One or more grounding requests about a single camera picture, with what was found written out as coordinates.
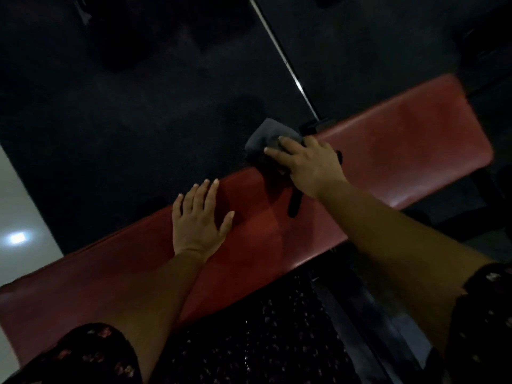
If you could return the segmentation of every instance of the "person's left hand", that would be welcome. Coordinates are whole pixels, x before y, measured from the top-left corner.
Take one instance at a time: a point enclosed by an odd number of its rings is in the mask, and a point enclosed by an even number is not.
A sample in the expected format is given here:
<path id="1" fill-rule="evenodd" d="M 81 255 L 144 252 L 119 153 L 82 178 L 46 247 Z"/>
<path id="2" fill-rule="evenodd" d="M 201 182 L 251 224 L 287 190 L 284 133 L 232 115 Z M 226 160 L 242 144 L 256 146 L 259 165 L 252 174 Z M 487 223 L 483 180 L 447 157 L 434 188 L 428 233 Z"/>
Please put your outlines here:
<path id="1" fill-rule="evenodd" d="M 226 239 L 233 225 L 234 212 L 224 218 L 220 229 L 214 221 L 215 199 L 219 180 L 215 179 L 208 191 L 210 181 L 201 186 L 195 184 L 183 197 L 179 194 L 173 205 L 173 245 L 175 255 L 198 256 L 208 260 Z"/>

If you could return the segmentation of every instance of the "hand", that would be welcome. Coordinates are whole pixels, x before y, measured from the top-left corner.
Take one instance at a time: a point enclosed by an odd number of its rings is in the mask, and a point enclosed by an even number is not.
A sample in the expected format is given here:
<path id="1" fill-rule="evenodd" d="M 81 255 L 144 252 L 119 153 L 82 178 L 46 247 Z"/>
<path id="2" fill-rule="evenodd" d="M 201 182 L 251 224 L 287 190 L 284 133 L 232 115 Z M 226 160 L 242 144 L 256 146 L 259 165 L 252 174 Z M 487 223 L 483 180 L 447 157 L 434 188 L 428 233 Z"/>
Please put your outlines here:
<path id="1" fill-rule="evenodd" d="M 318 199 L 332 183 L 347 182 L 330 144 L 319 143 L 313 136 L 304 137 L 305 147 L 288 137 L 280 137 L 279 141 L 289 154 L 273 148 L 265 148 L 265 154 L 290 169 L 293 183 L 304 194 Z"/>
<path id="2" fill-rule="evenodd" d="M 192 255 L 206 262 L 219 249 L 231 230 L 233 211 L 227 213 L 219 230 L 215 226 L 215 198 L 219 180 L 215 179 L 208 191 L 209 183 L 206 179 L 201 186 L 195 184 L 185 197 L 179 194 L 174 201 L 173 245 L 176 255 Z"/>

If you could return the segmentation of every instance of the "floral sleeve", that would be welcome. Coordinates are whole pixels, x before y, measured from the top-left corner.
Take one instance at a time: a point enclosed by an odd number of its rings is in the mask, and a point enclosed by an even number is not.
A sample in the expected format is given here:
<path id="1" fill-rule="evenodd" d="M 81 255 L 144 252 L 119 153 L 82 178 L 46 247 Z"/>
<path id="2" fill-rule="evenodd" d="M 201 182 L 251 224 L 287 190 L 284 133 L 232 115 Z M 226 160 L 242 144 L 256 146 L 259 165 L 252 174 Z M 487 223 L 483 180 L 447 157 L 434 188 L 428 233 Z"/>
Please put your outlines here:
<path id="1" fill-rule="evenodd" d="M 512 382 L 512 266 L 486 265 L 464 290 L 446 349 L 453 382 Z"/>
<path id="2" fill-rule="evenodd" d="M 104 323 L 81 326 L 30 361 L 5 384 L 142 384 L 137 356 L 121 332 Z"/>

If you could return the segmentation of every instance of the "red bench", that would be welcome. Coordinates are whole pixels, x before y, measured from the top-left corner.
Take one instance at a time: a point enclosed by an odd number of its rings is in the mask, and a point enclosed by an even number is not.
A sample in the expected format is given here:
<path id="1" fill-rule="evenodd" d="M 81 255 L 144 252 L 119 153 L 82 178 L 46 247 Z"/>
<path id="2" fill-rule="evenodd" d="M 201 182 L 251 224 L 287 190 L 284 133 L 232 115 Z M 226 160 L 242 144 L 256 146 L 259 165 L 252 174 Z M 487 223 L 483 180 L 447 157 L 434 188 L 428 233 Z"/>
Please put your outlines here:
<path id="1" fill-rule="evenodd" d="M 493 150 L 453 76 L 424 83 L 317 135 L 343 152 L 347 178 L 403 208 L 486 166 Z M 254 168 L 221 180 L 218 212 L 232 232 L 201 272 L 180 324 L 220 310 L 334 247 L 346 236 L 304 197 L 287 216 L 291 188 Z M 173 256 L 170 208 L 0 289 L 0 323 L 22 365 L 109 307 L 123 275 Z"/>

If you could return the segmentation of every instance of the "dark floor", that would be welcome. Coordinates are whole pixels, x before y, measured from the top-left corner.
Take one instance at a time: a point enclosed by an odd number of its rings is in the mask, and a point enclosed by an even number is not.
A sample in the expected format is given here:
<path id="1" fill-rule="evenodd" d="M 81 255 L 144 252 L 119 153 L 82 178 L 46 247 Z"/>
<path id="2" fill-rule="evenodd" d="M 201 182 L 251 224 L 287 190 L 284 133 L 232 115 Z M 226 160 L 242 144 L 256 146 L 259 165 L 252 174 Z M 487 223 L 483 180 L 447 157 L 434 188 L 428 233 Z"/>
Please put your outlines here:
<path id="1" fill-rule="evenodd" d="M 106 69 L 73 0 L 0 0 L 0 143 L 64 253 L 245 165 L 267 116 L 312 120 L 246 0 L 125 0 L 150 54 Z M 343 119 L 445 72 L 457 27 L 510 0 L 259 0 L 320 115 Z M 471 96 L 512 163 L 512 77 Z M 435 222 L 482 205 L 465 178 L 420 201 Z M 503 232 L 470 244 L 512 259 Z"/>

